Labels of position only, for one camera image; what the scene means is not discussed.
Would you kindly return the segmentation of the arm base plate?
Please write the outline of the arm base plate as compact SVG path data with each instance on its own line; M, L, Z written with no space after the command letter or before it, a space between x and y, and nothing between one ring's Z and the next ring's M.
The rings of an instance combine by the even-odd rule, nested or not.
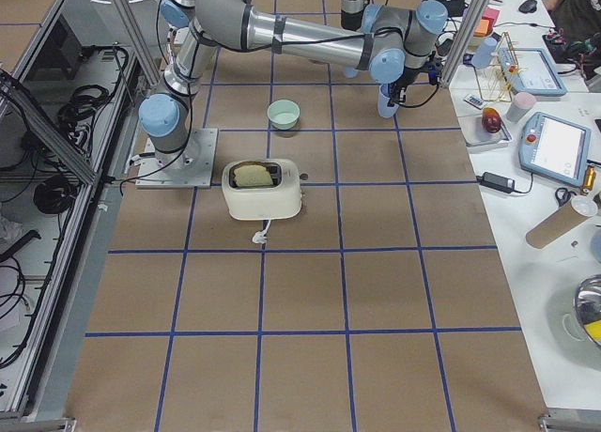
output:
M188 146L177 160L163 168L170 159L155 155L154 146L146 139L145 152L152 153L140 163L135 184L141 189L179 189L198 187L208 189L211 184L215 151L218 140L216 128L194 128Z

